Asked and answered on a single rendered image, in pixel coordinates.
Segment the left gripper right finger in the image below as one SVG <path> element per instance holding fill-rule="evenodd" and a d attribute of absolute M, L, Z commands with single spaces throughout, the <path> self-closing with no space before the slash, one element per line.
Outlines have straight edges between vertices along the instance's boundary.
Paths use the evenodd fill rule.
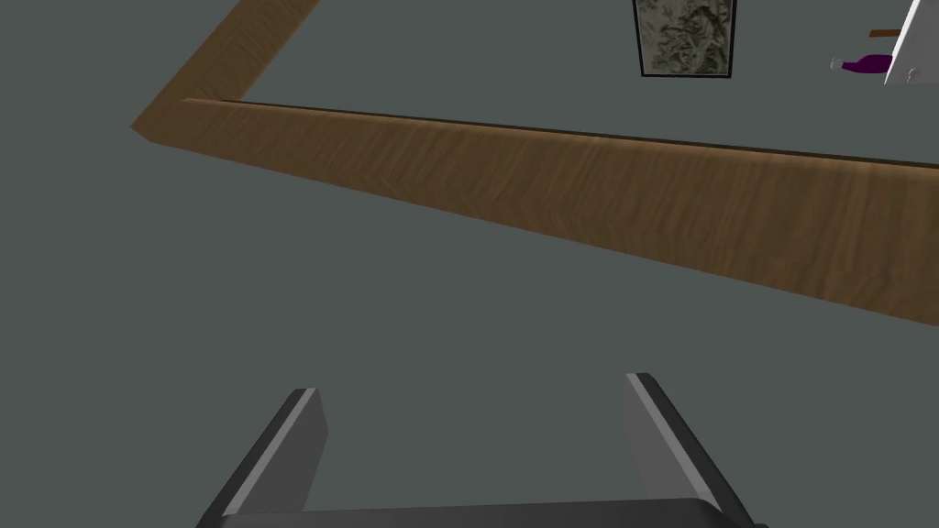
<path fill-rule="evenodd" d="M 623 426 L 649 498 L 701 500 L 732 524 L 753 522 L 727 479 L 652 375 L 624 375 Z"/>

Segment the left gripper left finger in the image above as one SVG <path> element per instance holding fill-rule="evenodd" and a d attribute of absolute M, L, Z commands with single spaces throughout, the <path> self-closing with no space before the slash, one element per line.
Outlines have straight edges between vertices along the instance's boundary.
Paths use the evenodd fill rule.
<path fill-rule="evenodd" d="M 321 392 L 293 390 L 197 525 L 220 527 L 237 514 L 302 511 L 327 436 Z"/>

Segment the black framed wall picture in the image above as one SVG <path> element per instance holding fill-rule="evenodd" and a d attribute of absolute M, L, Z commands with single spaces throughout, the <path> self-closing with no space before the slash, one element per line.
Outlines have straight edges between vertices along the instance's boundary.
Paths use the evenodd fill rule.
<path fill-rule="evenodd" d="M 641 75 L 729 79 L 737 0 L 632 0 Z"/>

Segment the purple bottle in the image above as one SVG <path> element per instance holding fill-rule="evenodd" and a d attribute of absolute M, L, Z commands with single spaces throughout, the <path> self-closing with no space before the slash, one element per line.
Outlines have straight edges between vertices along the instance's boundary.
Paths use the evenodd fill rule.
<path fill-rule="evenodd" d="M 830 68 L 832 70 L 843 70 L 846 72 L 882 74 L 889 71 L 892 62 L 893 55 L 868 54 L 861 56 L 861 58 L 857 60 L 838 60 L 837 58 L 832 58 Z"/>

